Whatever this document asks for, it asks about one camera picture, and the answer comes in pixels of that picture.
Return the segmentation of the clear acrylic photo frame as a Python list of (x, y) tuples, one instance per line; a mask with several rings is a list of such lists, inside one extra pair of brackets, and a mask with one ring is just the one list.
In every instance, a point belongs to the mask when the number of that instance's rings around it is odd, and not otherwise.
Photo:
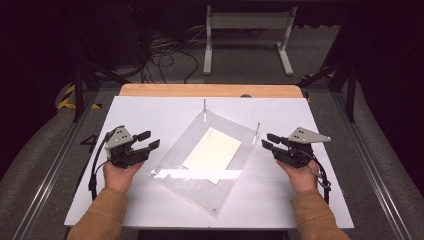
[[(260, 123), (239, 123), (205, 108), (192, 119), (159, 164), (150, 172), (149, 177), (210, 215), (217, 216), (260, 138), (260, 126)], [(202, 178), (199, 172), (183, 166), (184, 160), (209, 127), (242, 142), (217, 184)]]

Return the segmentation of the aluminium floor rail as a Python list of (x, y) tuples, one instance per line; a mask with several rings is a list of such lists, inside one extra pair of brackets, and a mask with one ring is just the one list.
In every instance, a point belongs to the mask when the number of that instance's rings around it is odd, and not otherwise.
[(88, 111), (91, 109), (92, 104), (96, 100), (97, 95), (97, 91), (89, 91), (86, 95), (86, 99), (79, 104), (79, 107), (82, 107), (83, 110), (80, 113), (79, 118), (70, 125), (58, 153), (51, 163), (43, 181), (39, 185), (30, 206), (12, 237), (12, 240), (27, 240), (29, 233), (32, 231), (35, 222), (40, 216), (41, 211), (43, 210), (54, 185), (56, 184), (59, 174), (65, 164), (65, 160), (70, 153), (71, 145), (76, 139), (76, 136), (88, 115)]
[(403, 221), (396, 204), (393, 201), (390, 191), (386, 187), (383, 179), (377, 170), (373, 158), (365, 145), (365, 142), (356, 127), (356, 124), (350, 120), (346, 113), (346, 104), (339, 93), (331, 93), (333, 102), (337, 106), (345, 125), (353, 138), (355, 146), (359, 152), (361, 164), (370, 181), (378, 202), (388, 220), (388, 223), (397, 240), (412, 240), (412, 236)]

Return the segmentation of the grey metal stand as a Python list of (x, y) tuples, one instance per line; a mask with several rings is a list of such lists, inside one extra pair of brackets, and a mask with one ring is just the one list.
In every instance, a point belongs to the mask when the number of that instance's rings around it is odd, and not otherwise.
[(204, 55), (203, 74), (212, 73), (213, 57), (213, 29), (280, 29), (284, 32), (283, 38), (276, 43), (281, 64), (287, 76), (294, 74), (286, 47), (291, 34), (291, 30), (296, 18), (297, 8), (292, 7), (283, 12), (216, 12), (211, 5), (206, 9), (206, 47)]

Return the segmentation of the yellow black floor tape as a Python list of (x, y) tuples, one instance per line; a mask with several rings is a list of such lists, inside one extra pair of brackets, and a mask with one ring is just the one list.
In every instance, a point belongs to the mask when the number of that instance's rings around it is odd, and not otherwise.
[(315, 74), (306, 74), (302, 77), (302, 81), (309, 80), (311, 78), (322, 78), (332, 75), (336, 69), (334, 67), (325, 67), (324, 69), (320, 70), (319, 72)]
[(62, 100), (58, 104), (58, 109), (75, 109), (77, 105), (75, 103), (70, 103), (70, 97), (72, 93), (75, 91), (75, 85), (71, 84), (68, 89), (65, 91)]

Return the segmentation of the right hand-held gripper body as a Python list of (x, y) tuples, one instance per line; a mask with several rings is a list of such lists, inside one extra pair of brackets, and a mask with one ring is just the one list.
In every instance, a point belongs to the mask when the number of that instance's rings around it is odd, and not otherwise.
[(331, 138), (303, 127), (298, 127), (288, 137), (281, 137), (281, 143), (287, 147), (286, 150), (275, 147), (271, 151), (274, 158), (294, 168), (306, 166), (314, 159), (311, 144), (330, 142)]

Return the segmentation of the wooden table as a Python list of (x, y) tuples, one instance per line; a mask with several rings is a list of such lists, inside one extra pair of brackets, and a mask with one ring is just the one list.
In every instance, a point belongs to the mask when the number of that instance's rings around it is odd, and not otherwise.
[(120, 96), (302, 98), (296, 85), (125, 84)]

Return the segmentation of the person's left hand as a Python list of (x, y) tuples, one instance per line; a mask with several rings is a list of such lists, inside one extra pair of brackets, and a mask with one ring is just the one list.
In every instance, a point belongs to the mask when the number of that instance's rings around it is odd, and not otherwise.
[(142, 166), (143, 163), (137, 163), (124, 169), (107, 162), (103, 167), (105, 187), (121, 193), (127, 193), (132, 185), (134, 176)]

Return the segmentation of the black tripod stand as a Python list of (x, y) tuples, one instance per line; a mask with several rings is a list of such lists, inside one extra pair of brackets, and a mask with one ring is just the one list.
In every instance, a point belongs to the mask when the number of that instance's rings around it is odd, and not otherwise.
[(107, 78), (114, 80), (122, 85), (127, 84), (128, 80), (113, 73), (112, 71), (106, 70), (102, 66), (81, 59), (74, 68), (74, 86), (75, 86), (75, 98), (76, 98), (76, 110), (74, 115), (74, 122), (78, 122), (84, 113), (84, 96), (83, 96), (83, 83), (86, 83), (90, 91), (97, 91), (100, 88), (100, 82), (96, 77), (95, 72), (98, 71), (105, 75)]
[[(344, 85), (347, 85), (345, 112), (348, 116), (348, 119), (354, 123), (354, 101), (356, 91), (356, 76), (354, 65), (350, 62), (340, 62), (327, 67), (334, 67), (336, 69), (336, 71), (333, 73), (333, 77), (327, 84), (327, 88), (330, 92), (339, 92)], [(297, 86), (299, 88), (305, 88), (322, 78), (314, 77), (306, 81), (301, 81), (297, 84)]]

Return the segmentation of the white board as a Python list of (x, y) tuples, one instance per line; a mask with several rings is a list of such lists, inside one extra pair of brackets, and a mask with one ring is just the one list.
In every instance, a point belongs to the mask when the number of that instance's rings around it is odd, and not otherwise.
[[(209, 109), (243, 124), (260, 123), (260, 138), (221, 212), (212, 216), (149, 177), (192, 119)], [(131, 135), (151, 132), (160, 146), (136, 174), (124, 224), (136, 229), (289, 229), (296, 225), (294, 191), (273, 154), (262, 147), (268, 133), (288, 137), (298, 127), (317, 129), (303, 98), (130, 97), (114, 98), (101, 132), (125, 126)]]

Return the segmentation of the person's right hand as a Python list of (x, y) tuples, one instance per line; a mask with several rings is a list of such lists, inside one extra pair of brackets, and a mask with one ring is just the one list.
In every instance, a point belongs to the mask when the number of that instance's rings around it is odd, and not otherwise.
[(319, 172), (319, 167), (315, 162), (310, 161), (306, 166), (300, 168), (294, 168), (281, 161), (277, 161), (277, 165), (288, 175), (296, 194), (318, 189), (316, 173)]

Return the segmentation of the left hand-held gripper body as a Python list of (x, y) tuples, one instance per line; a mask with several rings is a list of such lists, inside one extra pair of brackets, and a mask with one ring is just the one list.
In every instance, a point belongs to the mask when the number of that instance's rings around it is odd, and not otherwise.
[(133, 149), (132, 145), (138, 142), (133, 136), (124, 126), (118, 126), (107, 134), (105, 150), (107, 159), (114, 166), (126, 169), (148, 159), (150, 154), (148, 147)]

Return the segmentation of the picture card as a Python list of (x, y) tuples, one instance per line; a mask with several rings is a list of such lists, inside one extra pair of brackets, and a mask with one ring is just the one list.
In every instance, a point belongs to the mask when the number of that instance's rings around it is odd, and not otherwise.
[(199, 172), (202, 178), (217, 184), (241, 144), (240, 140), (209, 127), (184, 160), (183, 166)]

